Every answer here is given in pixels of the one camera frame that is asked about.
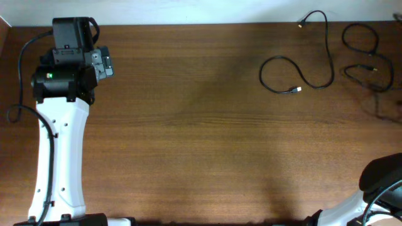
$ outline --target cable connector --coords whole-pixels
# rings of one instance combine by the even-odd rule
[[[302,91],[301,87],[297,87],[297,88],[294,88],[293,90],[291,90],[292,93],[297,93],[297,92],[300,92],[300,91]]]
[[[306,19],[299,22],[299,28],[302,28],[306,24]]]

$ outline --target wooden surface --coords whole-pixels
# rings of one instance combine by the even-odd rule
[[[87,213],[262,222],[303,219],[352,195],[368,162],[401,151],[402,130],[364,113],[369,93],[340,75],[345,65],[373,62],[376,75],[387,79],[379,60],[342,45],[346,24],[330,24],[331,87],[307,87],[286,62],[264,70],[274,89],[301,85],[296,95],[264,89],[259,66],[286,55],[311,83],[326,82],[322,23],[302,30],[295,23],[102,27],[97,45],[109,47],[116,76],[99,83],[85,127]],[[402,30],[390,22],[371,25],[381,37],[379,52],[394,61],[401,81]],[[0,61],[2,113],[18,100],[20,48],[46,30],[10,30]],[[348,38],[371,41],[363,30]],[[52,38],[45,38],[24,56],[24,101],[32,107],[31,74],[51,46]],[[27,113],[17,124],[0,120],[1,225],[26,220],[35,189],[37,124]]]
[[[6,42],[9,26],[8,24],[0,18],[0,56],[3,50],[4,42]]]

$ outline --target black and white device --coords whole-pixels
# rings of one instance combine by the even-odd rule
[[[92,36],[92,23],[97,31]],[[94,48],[100,30],[92,18],[55,18],[56,47],[41,57],[32,78],[40,145],[35,195],[28,221],[15,225],[132,226],[134,218],[86,214],[82,193],[82,143],[94,88],[114,68],[107,47]],[[402,215],[402,153],[368,164],[360,190],[329,210],[319,210],[299,225],[368,225]]]

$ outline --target plug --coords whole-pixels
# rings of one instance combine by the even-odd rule
[[[306,24],[306,19],[299,22],[299,28],[302,28]]]
[[[301,87],[297,87],[297,88],[294,88],[293,90],[291,90],[292,93],[297,93],[297,92],[300,92],[300,91],[302,91]]]

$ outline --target wooden table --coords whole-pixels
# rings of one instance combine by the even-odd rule
[[[259,66],[286,55],[311,83],[325,83],[322,23],[302,30],[296,23],[103,26],[97,45],[109,47],[116,76],[96,88],[85,128],[87,213],[162,222],[301,220],[352,195],[371,160],[401,151],[402,130],[366,114],[370,93],[340,74],[345,65],[371,62],[377,76],[388,76],[383,62],[343,46],[346,25],[330,23],[336,76],[329,88],[307,87],[284,61],[264,70],[274,89],[301,85],[296,95],[264,89]],[[370,25],[401,81],[402,29]],[[11,28],[0,60],[2,114],[18,99],[21,47],[48,29]],[[364,30],[348,39],[372,43]],[[31,107],[31,75],[53,46],[45,38],[24,55],[24,102]],[[398,95],[386,94],[384,103]],[[26,220],[34,194],[37,120],[24,113],[8,124],[2,117],[0,137],[0,224],[11,225]]]

